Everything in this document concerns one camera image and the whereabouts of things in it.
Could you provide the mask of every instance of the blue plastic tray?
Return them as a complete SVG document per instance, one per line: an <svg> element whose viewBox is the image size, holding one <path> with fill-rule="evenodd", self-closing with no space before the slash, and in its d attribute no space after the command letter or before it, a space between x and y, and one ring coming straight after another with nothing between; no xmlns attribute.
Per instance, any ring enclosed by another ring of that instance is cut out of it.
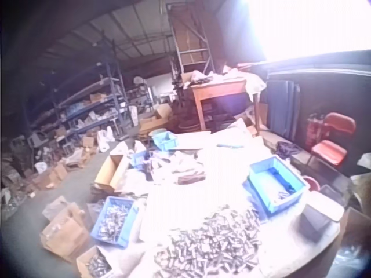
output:
<svg viewBox="0 0 371 278"><path fill-rule="evenodd" d="M132 159L132 166L135 169L142 170L143 169L143 162L149 157L148 151L143 151L139 153L135 153Z"/></svg>
<svg viewBox="0 0 371 278"><path fill-rule="evenodd" d="M297 202L308 187L307 183L276 155L252 164L249 179L271 214L279 213ZM278 192L289 192L289 196L280 199Z"/></svg>
<svg viewBox="0 0 371 278"><path fill-rule="evenodd" d="M128 216L126 216L125 222L123 223L123 226L121 228L119 238L116 242L115 241L111 242L111 241L108 241L108 240L103 240L98 236L100 223L104 219L104 217L106 216L107 209L110 206L112 206L113 204L117 204L117 205L122 205L123 204L123 205L126 205L126 206L130 206L129 214L128 214ZM129 244L130 233L132 231L135 219L138 215L138 211L139 211L139 208L135 205L134 200L128 200L128 199L124 199L124 198L120 198L120 197L109 196L109 197L107 197L106 202L104 203L104 206L103 206L102 210L100 211L97 222L95 223L94 228L91 231L90 235L93 238L95 238L97 240L100 240L102 242L107 242L107 243L111 243L111 244L114 244L114 245L121 246L122 248L127 248L128 244Z"/></svg>
<svg viewBox="0 0 371 278"><path fill-rule="evenodd" d="M153 136L153 142L162 151L168 151L178 146L178 138L175 134L166 131Z"/></svg>

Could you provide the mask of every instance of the steel frame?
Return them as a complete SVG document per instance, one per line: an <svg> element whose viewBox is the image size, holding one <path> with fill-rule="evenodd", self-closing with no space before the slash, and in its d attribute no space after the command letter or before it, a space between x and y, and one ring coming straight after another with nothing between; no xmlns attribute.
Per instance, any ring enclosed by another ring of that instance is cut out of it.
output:
<svg viewBox="0 0 371 278"><path fill-rule="evenodd" d="M206 73L207 72L207 70L208 70L208 68L209 68L210 65L211 65L211 70L215 72L215 66L214 66L213 57L211 55L211 51L210 51L210 47L209 47L209 42L208 42L208 39L206 37L205 29L203 27L202 17L199 15L199 13L197 13L197 16L198 16L199 22L201 24L201 30L202 30L203 35L200 34L194 28L192 28L191 26L189 26L189 24L187 24L186 22L184 22L182 19L177 18L177 17L175 17L174 15L171 14L172 6L180 6L180 5L186 6L186 5L189 5L189 4L190 3L188 3L188 2L177 2L177 3L167 3L166 4L166 12L168 14L168 20L169 20L170 29L171 29L171 32L172 32L172 37L174 38L174 42L175 42L175 47L176 47L176 52L177 52L177 56L178 56L178 62L179 62L179 65L180 65L181 73L182 74L184 73L184 66L185 65L199 64L199 63L205 63L205 67L203 69L203 73ZM177 43L177 40L176 40L176 36L175 36L175 29L174 29L174 26L173 26L173 20L177 20L179 23L181 23L183 26L185 26L185 28L187 28L188 30L190 30L197 38L199 38L200 40L202 40L206 44L206 48L191 49L191 50L182 51L182 52L179 51L179 46L178 46L178 43ZM203 61L203 62L190 63L190 64L183 64L182 63L182 61L181 61L181 55L182 54L195 53L195 52L208 52L209 57L208 57L208 59L206 61Z"/></svg>

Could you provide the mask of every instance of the plastic bag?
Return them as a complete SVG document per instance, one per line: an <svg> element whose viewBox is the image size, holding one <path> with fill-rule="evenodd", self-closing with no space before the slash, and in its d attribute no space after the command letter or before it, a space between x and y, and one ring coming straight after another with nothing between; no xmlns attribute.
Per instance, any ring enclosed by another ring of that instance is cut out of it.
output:
<svg viewBox="0 0 371 278"><path fill-rule="evenodd" d="M107 142L115 142L114 132L110 126L107 127L106 139Z"/></svg>
<svg viewBox="0 0 371 278"><path fill-rule="evenodd" d="M99 130L97 135L98 149L101 152L106 152L110 149L107 141L107 132L105 130Z"/></svg>
<svg viewBox="0 0 371 278"><path fill-rule="evenodd" d="M45 172L45 170L48 168L48 165L46 165L45 162L38 162L35 164L35 168L36 168L37 173L41 174Z"/></svg>

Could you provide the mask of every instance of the red chair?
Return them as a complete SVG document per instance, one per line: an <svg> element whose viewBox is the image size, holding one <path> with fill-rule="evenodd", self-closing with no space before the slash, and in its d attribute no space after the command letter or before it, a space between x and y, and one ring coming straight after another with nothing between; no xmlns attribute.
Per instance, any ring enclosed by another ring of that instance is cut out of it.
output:
<svg viewBox="0 0 371 278"><path fill-rule="evenodd" d="M337 130L351 136L353 135L355 128L355 121L351 117L339 113L327 114L319 131L320 142L312 147L311 156L309 157L302 173L304 173L314 155L322 158L324 161L334 165L335 167L339 166L347 155L347 150L329 140L321 141L322 134L324 133L323 131L326 130L331 132Z"/></svg>

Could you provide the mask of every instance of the metal part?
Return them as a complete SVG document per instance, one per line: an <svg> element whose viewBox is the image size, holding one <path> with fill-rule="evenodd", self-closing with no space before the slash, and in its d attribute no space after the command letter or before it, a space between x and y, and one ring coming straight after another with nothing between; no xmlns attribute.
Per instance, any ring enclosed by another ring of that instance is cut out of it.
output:
<svg viewBox="0 0 371 278"><path fill-rule="evenodd" d="M98 230L98 236L103 240L116 242L119 238L123 223L129 213L128 207L113 204L107 208L106 216Z"/></svg>
<svg viewBox="0 0 371 278"><path fill-rule="evenodd" d="M94 255L86 266L88 267L88 271L93 278L101 278L112 269L106 259L100 254Z"/></svg>
<svg viewBox="0 0 371 278"><path fill-rule="evenodd" d="M252 269L258 264L259 226L257 211L247 210L242 215L225 206L197 230L175 230L171 244L160 247L155 262L172 277Z"/></svg>

